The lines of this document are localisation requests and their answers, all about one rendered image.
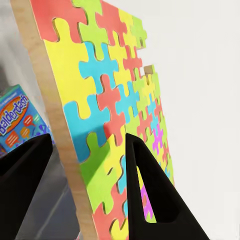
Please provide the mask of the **jigsaw puzzle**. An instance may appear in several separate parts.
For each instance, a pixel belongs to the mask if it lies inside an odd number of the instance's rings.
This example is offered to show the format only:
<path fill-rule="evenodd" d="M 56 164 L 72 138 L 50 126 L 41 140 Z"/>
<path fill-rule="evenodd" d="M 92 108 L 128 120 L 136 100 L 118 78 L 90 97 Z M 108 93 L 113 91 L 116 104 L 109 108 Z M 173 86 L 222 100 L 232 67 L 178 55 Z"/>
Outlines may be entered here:
<path fill-rule="evenodd" d="M 126 133 L 175 187 L 142 19 L 103 0 L 9 0 L 44 102 L 84 240 L 129 240 Z M 137 167 L 145 220 L 157 223 Z"/>

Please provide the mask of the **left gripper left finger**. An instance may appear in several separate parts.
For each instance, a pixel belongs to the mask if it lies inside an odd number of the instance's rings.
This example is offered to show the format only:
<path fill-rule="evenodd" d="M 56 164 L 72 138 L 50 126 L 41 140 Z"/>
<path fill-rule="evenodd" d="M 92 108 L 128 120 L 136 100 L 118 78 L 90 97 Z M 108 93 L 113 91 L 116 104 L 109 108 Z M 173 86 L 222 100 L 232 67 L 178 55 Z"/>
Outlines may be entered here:
<path fill-rule="evenodd" d="M 0 240 L 15 240 L 52 151 L 46 133 L 0 158 Z"/>

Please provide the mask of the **board game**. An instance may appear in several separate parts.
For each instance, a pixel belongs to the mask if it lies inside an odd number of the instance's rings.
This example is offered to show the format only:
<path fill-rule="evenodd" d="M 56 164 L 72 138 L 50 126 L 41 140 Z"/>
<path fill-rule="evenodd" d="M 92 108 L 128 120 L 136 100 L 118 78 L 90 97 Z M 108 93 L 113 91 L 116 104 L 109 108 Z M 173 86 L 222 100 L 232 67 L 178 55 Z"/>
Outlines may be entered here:
<path fill-rule="evenodd" d="M 42 119 L 20 84 L 0 93 L 0 158 L 27 140 L 53 133 Z"/>

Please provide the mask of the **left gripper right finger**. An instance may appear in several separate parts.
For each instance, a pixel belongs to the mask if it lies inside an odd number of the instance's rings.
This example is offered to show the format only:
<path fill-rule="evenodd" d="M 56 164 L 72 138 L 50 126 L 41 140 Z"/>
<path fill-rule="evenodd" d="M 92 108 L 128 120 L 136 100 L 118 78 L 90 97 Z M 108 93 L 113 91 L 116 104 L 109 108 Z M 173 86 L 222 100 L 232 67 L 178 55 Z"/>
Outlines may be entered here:
<path fill-rule="evenodd" d="M 129 240 L 210 240 L 144 141 L 125 134 Z M 145 220 L 139 168 L 156 223 Z"/>

